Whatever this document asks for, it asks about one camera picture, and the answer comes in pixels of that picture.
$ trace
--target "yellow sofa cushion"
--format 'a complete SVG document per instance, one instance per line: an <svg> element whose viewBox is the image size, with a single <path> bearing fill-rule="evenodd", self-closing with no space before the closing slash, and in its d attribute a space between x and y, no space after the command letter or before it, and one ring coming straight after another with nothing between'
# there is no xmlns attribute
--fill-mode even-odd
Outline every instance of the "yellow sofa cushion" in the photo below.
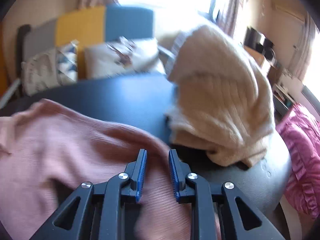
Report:
<svg viewBox="0 0 320 240"><path fill-rule="evenodd" d="M78 40L78 78L86 78L84 48L104 41L105 6L64 14L56 25L55 45Z"/></svg>

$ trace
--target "throw pillow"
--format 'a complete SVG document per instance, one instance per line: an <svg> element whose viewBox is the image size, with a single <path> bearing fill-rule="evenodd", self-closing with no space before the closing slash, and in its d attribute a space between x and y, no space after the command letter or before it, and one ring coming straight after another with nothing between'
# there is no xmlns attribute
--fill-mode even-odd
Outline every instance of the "throw pillow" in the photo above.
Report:
<svg viewBox="0 0 320 240"><path fill-rule="evenodd" d="M106 42L84 49L87 78L96 79L137 72L165 74L156 39Z"/></svg>
<svg viewBox="0 0 320 240"><path fill-rule="evenodd" d="M77 41L39 53L22 62L26 95L77 82Z"/></svg>

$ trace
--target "blue gripper pad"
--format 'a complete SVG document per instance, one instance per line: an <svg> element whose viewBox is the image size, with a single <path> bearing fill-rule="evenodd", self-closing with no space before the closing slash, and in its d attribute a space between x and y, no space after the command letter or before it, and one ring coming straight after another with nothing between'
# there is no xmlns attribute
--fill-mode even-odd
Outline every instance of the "blue gripper pad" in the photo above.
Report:
<svg viewBox="0 0 320 240"><path fill-rule="evenodd" d="M142 196L142 188L144 183L144 175L146 173L146 164L147 164L147 151L141 149L134 166L134 170L131 177L130 188L135 191L136 202L139 202Z"/></svg>
<svg viewBox="0 0 320 240"><path fill-rule="evenodd" d="M185 189L185 175L182 171L181 162L175 149L169 151L169 168L173 194L177 202L179 202L182 193L181 191Z"/></svg>

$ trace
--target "white wall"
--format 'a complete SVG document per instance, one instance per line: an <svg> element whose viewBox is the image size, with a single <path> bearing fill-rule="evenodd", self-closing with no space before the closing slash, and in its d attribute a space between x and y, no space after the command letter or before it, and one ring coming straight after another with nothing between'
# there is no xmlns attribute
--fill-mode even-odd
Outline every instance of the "white wall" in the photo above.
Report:
<svg viewBox="0 0 320 240"><path fill-rule="evenodd" d="M264 16L262 13L262 5L264 4ZM251 26L257 31L269 37L270 23L272 20L272 0L248 0L245 7L245 18L247 26Z"/></svg>
<svg viewBox="0 0 320 240"><path fill-rule="evenodd" d="M23 24L38 26L77 8L78 0L16 0L3 20L3 48L11 80L15 78L17 29Z"/></svg>
<svg viewBox="0 0 320 240"><path fill-rule="evenodd" d="M272 0L272 2L295 14L306 14L306 10L299 0ZM276 58L285 68L290 64L294 53L293 46L298 44L303 26L304 23L294 17L284 12L272 10L269 35L271 41L274 43ZM304 105L309 112L320 121L319 114L301 93L303 83L300 80L297 78L291 79L288 76L282 75L280 82L282 82L298 103Z"/></svg>
<svg viewBox="0 0 320 240"><path fill-rule="evenodd" d="M306 10L299 0L272 0L287 10L304 17ZM287 68L294 53L294 45L298 45L304 23L289 14L273 10L270 23L270 39L275 44L277 60Z"/></svg>

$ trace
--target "clothing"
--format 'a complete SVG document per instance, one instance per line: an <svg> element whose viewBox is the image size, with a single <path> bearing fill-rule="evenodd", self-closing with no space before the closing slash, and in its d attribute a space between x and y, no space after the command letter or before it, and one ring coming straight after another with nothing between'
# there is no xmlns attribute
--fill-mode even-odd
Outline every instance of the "clothing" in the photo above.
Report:
<svg viewBox="0 0 320 240"><path fill-rule="evenodd" d="M140 148L148 161L137 236L189 240L190 206L173 196L167 145L140 129L46 99L0 117L0 221L12 239L30 239L58 207L53 179L72 189L108 181L136 160Z"/></svg>
<svg viewBox="0 0 320 240"><path fill-rule="evenodd" d="M207 151L221 166L255 165L275 131L271 87L255 60L217 26L178 37L166 66L178 85L167 113L175 144Z"/></svg>
<svg viewBox="0 0 320 240"><path fill-rule="evenodd" d="M315 117L295 103L277 125L291 157L292 173L284 195L300 213L320 215L320 126Z"/></svg>

